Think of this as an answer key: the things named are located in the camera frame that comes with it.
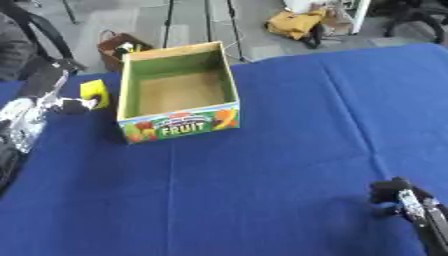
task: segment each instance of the wicker basket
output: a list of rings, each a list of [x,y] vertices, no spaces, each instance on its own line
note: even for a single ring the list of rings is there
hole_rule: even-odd
[[[116,34],[113,31],[106,30],[100,35],[100,43],[98,44],[98,52],[101,54],[101,58],[108,71],[121,72],[123,69],[123,62],[114,57],[113,53],[115,49],[123,43],[137,43],[142,45],[142,51],[148,51],[154,49],[154,47],[148,43],[145,43],[134,36],[126,33]]]

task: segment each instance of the yellow cube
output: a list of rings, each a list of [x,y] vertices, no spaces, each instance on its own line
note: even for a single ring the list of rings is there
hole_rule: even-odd
[[[90,100],[95,95],[101,96],[101,101],[95,109],[109,106],[109,94],[102,80],[94,80],[81,84],[82,99]]]

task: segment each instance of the open box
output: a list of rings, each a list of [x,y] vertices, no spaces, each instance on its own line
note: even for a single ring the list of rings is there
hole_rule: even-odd
[[[129,143],[239,127],[221,42],[125,57],[117,121]]]

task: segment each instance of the yellow bag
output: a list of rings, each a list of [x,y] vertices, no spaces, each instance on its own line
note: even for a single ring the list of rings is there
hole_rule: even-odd
[[[299,40],[325,18],[325,13],[325,8],[320,8],[303,14],[282,11],[269,19],[266,28],[271,33]]]

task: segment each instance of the gray carpet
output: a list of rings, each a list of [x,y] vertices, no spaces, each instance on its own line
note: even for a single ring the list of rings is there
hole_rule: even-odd
[[[61,0],[41,0],[43,8],[25,4],[34,13],[44,15],[62,32],[78,61],[89,67],[87,73],[104,72],[96,44],[102,31],[111,29],[136,35],[156,47],[164,36],[167,0],[69,0],[78,25],[73,25]],[[178,0],[170,34],[169,46],[205,42],[203,0]],[[226,0],[212,0],[214,39],[228,46],[229,56],[237,56],[235,38]],[[384,47],[425,42],[427,29],[418,24],[405,24],[397,29],[400,37],[381,36],[384,18],[367,18],[362,31],[356,36],[327,40],[317,50],[309,50],[302,43],[267,33],[262,25],[273,14],[282,10],[281,0],[233,0],[243,40],[245,56],[260,60],[275,56],[331,52],[354,48]],[[229,57],[231,63],[239,63]]]

